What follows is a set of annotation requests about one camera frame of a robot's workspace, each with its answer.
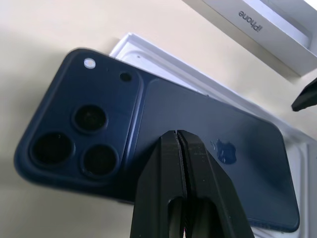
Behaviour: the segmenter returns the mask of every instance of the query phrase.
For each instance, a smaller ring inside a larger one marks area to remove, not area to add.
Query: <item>clamp jaw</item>
[[[254,238],[233,183],[189,132],[162,135],[136,192],[130,238]]]

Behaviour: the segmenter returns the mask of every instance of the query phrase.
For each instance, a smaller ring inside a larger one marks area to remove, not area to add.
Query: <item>smartphone back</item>
[[[133,202],[155,142],[179,129],[203,140],[232,179],[251,224],[298,228],[276,126],[90,50],[65,58],[17,147],[15,166],[44,185]]]

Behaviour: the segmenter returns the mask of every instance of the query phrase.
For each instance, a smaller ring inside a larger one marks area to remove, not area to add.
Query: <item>table surface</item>
[[[36,186],[13,167],[15,147],[67,52],[87,47],[107,54],[127,32],[317,139],[317,107],[298,113],[290,107],[317,71],[285,79],[181,0],[2,0],[0,237],[129,237],[132,206]]]

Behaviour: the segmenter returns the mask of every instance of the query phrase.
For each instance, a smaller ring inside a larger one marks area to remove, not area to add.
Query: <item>camera module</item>
[[[52,132],[41,136],[33,146],[35,159],[46,165],[59,164],[70,157],[71,140],[61,132]]]
[[[85,105],[76,112],[75,122],[80,129],[94,132],[105,125],[106,115],[98,106]]]
[[[84,155],[84,168],[88,175],[108,175],[114,170],[116,163],[116,153],[107,145],[95,145]]]

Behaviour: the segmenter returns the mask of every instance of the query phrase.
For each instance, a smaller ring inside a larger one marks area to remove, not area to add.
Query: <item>iphone box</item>
[[[317,11],[305,0],[184,1],[199,13],[205,8],[209,21],[212,8],[297,74],[317,68]]]

